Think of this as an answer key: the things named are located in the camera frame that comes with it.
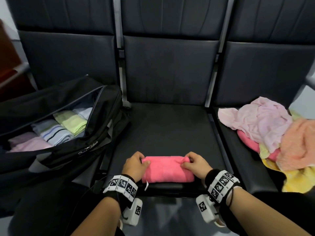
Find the gray floor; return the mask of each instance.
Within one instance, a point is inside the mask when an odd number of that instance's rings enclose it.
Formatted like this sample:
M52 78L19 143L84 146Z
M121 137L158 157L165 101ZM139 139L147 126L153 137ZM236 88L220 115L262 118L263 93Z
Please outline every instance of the gray floor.
M141 198L137 226L124 224L126 236L234 236L227 228L206 224L193 198ZM0 236L7 236L11 217L0 219Z

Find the hot pink cloth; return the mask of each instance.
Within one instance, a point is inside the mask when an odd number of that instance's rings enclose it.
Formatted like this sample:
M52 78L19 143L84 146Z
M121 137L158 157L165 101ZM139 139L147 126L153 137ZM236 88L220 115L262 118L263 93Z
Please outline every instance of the hot pink cloth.
M9 152L28 152L52 147L52 145L33 132L26 132L16 136L9 139L8 142L11 146L11 150Z
M284 106L263 97L239 110L220 108L218 117L225 126L242 130L254 142L263 143L270 153L279 147L282 135L292 124Z
M193 182L194 174L180 165L190 162L187 156L147 156L142 162L150 161L151 164L146 169L142 182Z
M244 132L241 130L237 130L238 137L242 140L242 142L248 146L253 151L260 153L259 144L254 142L252 139L249 139ZM269 160L275 162L277 160L278 154L280 153L280 148L276 149L273 153L271 153L268 157Z
M297 119L283 136L280 148L280 170L315 166L315 120Z

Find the chair backrest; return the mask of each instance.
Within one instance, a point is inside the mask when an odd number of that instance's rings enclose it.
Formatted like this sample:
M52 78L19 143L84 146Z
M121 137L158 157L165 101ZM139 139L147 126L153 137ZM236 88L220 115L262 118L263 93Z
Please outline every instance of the chair backrest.
M118 83L112 0L7 0L39 88L90 75Z
M121 0L131 102L204 105L228 0Z
M236 0L213 106L288 107L315 57L315 0Z

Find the person's left hand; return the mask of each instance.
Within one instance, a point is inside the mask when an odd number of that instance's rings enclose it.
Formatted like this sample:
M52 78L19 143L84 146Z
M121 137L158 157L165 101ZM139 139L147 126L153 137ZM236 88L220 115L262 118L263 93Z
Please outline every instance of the person's left hand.
M136 152L135 154L133 154L131 158L128 158L126 160L122 174L127 174L128 176L132 177L135 182L140 181L146 169L150 165L150 161L145 161L144 163L141 163L140 159L143 158L144 155L140 152Z

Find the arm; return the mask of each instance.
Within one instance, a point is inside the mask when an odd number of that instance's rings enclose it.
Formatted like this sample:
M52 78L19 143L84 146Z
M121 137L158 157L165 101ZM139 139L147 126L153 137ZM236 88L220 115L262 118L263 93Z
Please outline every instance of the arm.
M182 167L191 170L195 176L204 181L212 168L205 159L196 153L190 152L187 156L191 159L191 163L183 163ZM231 197L226 200L227 205L230 204L230 200ZM249 236L310 235L242 188L234 188L230 210Z
M122 174L132 177L135 182L140 181L150 165L150 161L141 164L140 159L143 158L144 155L140 152L136 152L131 158L128 158ZM105 197L71 236L114 236L120 215L119 203L111 197Z

